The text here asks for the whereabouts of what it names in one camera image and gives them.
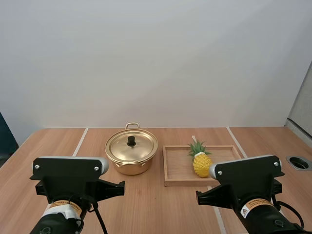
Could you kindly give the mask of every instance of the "black cable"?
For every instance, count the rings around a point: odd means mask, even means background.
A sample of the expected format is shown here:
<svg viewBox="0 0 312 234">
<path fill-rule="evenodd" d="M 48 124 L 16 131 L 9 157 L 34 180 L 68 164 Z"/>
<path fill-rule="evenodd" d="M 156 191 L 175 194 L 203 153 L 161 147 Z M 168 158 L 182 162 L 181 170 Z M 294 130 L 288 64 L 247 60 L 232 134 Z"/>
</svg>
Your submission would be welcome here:
<svg viewBox="0 0 312 234">
<path fill-rule="evenodd" d="M 107 233 L 107 230 L 106 230 L 106 227 L 105 227 L 105 224 L 104 224 L 104 222 L 103 222 L 103 219 L 102 219 L 102 217 L 101 217 L 101 215 L 100 215 L 98 209 L 97 209 L 97 208 L 94 208 L 94 211 L 96 212 L 97 218 L 98 218 L 98 220 L 99 220 L 99 223 L 101 224 L 101 227 L 102 227 L 102 229 L 103 229 L 104 234 L 108 234 L 108 233 Z"/>
<path fill-rule="evenodd" d="M 309 231 L 306 231 L 304 230 L 304 222 L 303 222 L 303 219 L 301 217 L 301 215 L 298 213 L 298 211 L 296 211 L 292 206 L 288 205 L 287 203 L 285 202 L 282 202 L 282 201 L 276 201 L 275 203 L 276 205 L 278 206 L 284 206 L 286 207 L 287 209 L 291 210 L 298 218 L 299 218 L 299 221 L 300 221 L 300 225 L 299 226 L 297 223 L 293 223 L 293 225 L 300 231 L 304 232 L 304 233 L 307 233 L 307 234 L 312 234 L 312 232 L 309 232 Z"/>
<path fill-rule="evenodd" d="M 284 206 L 284 207 L 286 207 L 287 209 L 291 210 L 291 211 L 299 218 L 301 228 L 304 228 L 303 219 L 302 219 L 301 215 L 298 213 L 298 211 L 296 211 L 292 206 L 288 205 L 288 204 L 285 203 L 285 202 L 277 201 L 276 203 L 277 203 L 277 205 Z"/>
<path fill-rule="evenodd" d="M 71 200 L 74 196 L 77 196 L 77 195 L 78 195 L 79 197 L 81 197 L 81 198 L 83 198 L 83 199 L 89 201 L 89 202 L 92 204 L 93 210 L 90 211 L 90 209 L 89 209 L 88 212 L 91 213 L 91 212 L 94 211 L 94 212 L 96 213 L 97 218 L 98 218 L 98 221 L 99 221 L 99 223 L 100 223 L 100 225 L 101 225 L 101 227 L 102 227 L 102 229 L 103 229 L 104 234 L 108 234 L 108 233 L 107 233 L 107 230 L 106 230 L 106 227 L 105 227 L 105 224 L 104 224 L 104 221 L 103 221 L 103 219 L 102 219 L 102 217 L 101 217 L 101 214 L 100 214 L 99 211 L 98 211 L 98 202 L 97 202 L 93 197 L 88 196 L 88 195 L 84 195 L 84 194 L 73 194 L 73 195 L 71 195 L 71 196 L 69 197 L 69 199 L 68 199 L 68 204 L 70 204 L 70 200 Z"/>
</svg>

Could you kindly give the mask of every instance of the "white backdrop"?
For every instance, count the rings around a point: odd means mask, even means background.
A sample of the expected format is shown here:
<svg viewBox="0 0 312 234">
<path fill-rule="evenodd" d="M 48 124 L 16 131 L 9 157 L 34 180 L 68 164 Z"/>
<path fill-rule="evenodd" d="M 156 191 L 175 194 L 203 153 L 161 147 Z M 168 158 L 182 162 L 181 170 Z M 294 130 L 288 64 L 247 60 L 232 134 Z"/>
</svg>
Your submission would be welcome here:
<svg viewBox="0 0 312 234">
<path fill-rule="evenodd" d="M 281 126 L 310 0 L 2 0 L 0 111 L 45 127 Z"/>
</svg>

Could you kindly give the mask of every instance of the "gold pot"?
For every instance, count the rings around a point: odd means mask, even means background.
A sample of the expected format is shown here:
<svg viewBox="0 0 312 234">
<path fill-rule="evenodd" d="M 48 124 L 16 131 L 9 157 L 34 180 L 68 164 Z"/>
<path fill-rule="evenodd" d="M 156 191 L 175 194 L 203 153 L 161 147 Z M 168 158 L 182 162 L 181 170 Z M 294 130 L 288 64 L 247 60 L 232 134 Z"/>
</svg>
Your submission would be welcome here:
<svg viewBox="0 0 312 234">
<path fill-rule="evenodd" d="M 128 123 L 125 130 L 108 139 L 105 152 L 118 172 L 137 175 L 150 168 L 157 148 L 158 141 L 153 134 L 140 129 L 138 123 Z"/>
</svg>

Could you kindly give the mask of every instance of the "yellow label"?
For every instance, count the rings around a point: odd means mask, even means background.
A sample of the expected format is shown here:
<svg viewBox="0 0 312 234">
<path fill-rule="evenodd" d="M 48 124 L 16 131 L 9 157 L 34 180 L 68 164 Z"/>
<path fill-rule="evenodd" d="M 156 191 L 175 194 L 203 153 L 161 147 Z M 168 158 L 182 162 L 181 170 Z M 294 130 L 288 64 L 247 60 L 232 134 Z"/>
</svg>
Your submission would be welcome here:
<svg viewBox="0 0 312 234">
<path fill-rule="evenodd" d="M 66 200 L 59 200 L 59 201 L 56 201 L 56 202 L 53 202 L 50 206 L 50 208 L 52 207 L 56 207 L 56 206 L 62 206 L 62 205 L 68 205 L 68 201 Z M 78 214 L 78 216 L 80 216 L 81 212 L 82 212 L 82 209 L 75 203 L 73 202 L 70 202 L 70 206 L 76 211 L 76 213 Z"/>
<path fill-rule="evenodd" d="M 257 207 L 257 206 L 262 206 L 262 205 L 270 205 L 273 206 L 272 203 L 270 203 L 268 200 L 266 199 L 254 199 L 254 200 L 250 200 L 249 202 L 247 202 L 245 204 L 245 206 L 247 206 L 247 208 L 249 210 L 252 210 L 253 208 Z"/>
<path fill-rule="evenodd" d="M 262 198 L 257 198 L 257 199 L 253 199 L 250 200 L 249 202 L 247 202 L 243 208 L 241 209 L 240 213 L 241 215 L 246 218 L 247 215 L 249 214 L 249 212 L 257 207 L 257 206 L 262 206 L 262 205 L 269 205 L 269 206 L 274 206 L 272 203 L 270 203 L 269 201 L 267 201 L 266 199 L 262 199 Z"/>
</svg>

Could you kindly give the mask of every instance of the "wooden table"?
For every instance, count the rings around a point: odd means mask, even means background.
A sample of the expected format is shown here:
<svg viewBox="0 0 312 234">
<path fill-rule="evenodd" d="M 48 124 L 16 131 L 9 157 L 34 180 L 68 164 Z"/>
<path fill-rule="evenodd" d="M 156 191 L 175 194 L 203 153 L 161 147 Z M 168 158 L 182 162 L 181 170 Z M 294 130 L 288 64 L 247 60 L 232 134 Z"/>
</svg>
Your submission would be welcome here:
<svg viewBox="0 0 312 234">
<path fill-rule="evenodd" d="M 36 195 L 31 164 L 39 156 L 102 156 L 108 138 L 120 129 L 43 129 L 32 134 L 0 169 L 0 233 L 29 233 L 47 207 L 47 200 Z M 159 141 L 152 167 L 141 175 L 126 176 L 112 165 L 101 179 L 126 181 L 125 196 L 99 203 L 109 234 L 241 234 L 247 233 L 232 210 L 198 206 L 195 191 L 206 187 L 164 187 L 163 145 L 185 145 L 191 136 L 208 145 L 236 145 L 227 128 L 148 129 Z M 283 194 L 277 198 L 302 215 L 312 230 L 312 172 L 296 171 L 286 156 L 305 156 L 312 160 L 312 149 L 286 127 L 230 128 L 243 149 L 241 156 L 275 154 L 286 174 L 278 180 Z M 283 214 L 292 222 L 297 218 L 287 209 Z M 94 213 L 85 218 L 84 234 L 101 234 Z"/>
</svg>

